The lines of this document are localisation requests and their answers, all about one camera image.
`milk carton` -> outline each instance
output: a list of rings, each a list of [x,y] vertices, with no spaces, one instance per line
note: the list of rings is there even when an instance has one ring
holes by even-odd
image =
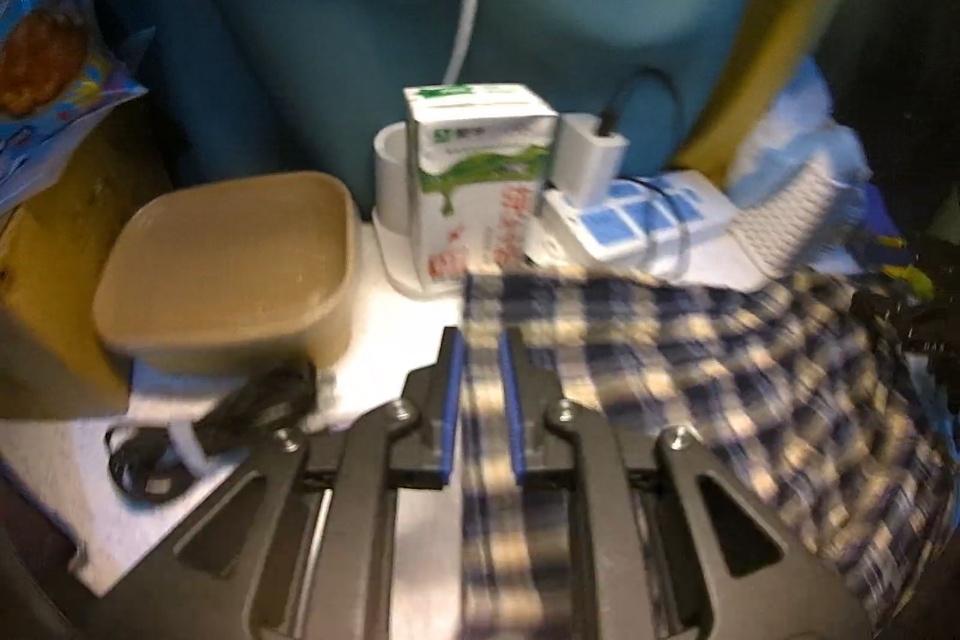
[[[523,258],[557,114],[522,85],[407,88],[411,239],[425,289]]]

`white cup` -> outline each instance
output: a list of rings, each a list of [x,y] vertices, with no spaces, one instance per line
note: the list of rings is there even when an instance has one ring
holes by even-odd
[[[376,216],[387,231],[410,232],[407,190],[407,124],[395,122],[373,138],[376,153]]]

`plaid strap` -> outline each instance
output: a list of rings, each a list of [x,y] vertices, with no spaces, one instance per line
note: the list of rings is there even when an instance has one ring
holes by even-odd
[[[461,395],[467,638],[568,638],[562,493],[512,475],[497,338],[519,325],[565,394],[620,426],[692,423],[880,624],[949,535],[952,465],[904,364],[848,314],[853,289],[812,272],[754,293],[641,274],[557,271],[467,281]]]

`blue snack package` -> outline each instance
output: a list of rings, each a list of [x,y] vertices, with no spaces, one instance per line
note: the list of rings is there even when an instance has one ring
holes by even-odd
[[[92,0],[0,0],[0,212],[56,182],[86,134],[144,92]]]

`table surface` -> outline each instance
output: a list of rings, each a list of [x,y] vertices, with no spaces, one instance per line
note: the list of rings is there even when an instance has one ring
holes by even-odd
[[[335,367],[336,386],[311,429],[343,423],[400,394],[407,373],[431,365],[443,326],[456,324],[460,301],[415,301],[397,293],[383,271],[376,239],[361,234],[361,274],[352,344]],[[654,271],[666,273],[670,263]],[[750,290],[764,278],[730,237],[695,247],[685,280]],[[171,378],[138,365],[128,418],[167,422],[205,413],[230,381]],[[134,510],[107,477],[104,433],[116,419],[0,422],[0,452],[37,498],[75,530],[85,547],[78,577],[103,594],[229,474],[224,464],[181,499]],[[397,509],[391,637],[445,640],[460,616],[461,490],[458,470],[440,492],[401,491]]]

